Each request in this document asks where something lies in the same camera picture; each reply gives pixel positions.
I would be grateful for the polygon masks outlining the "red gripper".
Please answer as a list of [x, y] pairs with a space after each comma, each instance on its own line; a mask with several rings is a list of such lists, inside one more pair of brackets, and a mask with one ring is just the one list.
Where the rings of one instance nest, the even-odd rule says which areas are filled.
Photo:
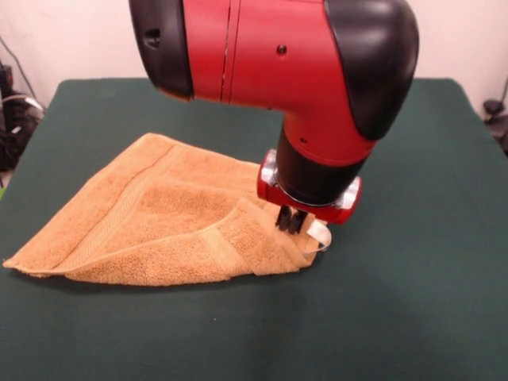
[[258, 197], [280, 207], [275, 225], [289, 234], [300, 234], [306, 218], [311, 214], [317, 219], [335, 224], [344, 224], [356, 208], [362, 191], [362, 179], [355, 177], [346, 191], [331, 205], [308, 206], [285, 194], [275, 180], [274, 167], [262, 165], [257, 176]]

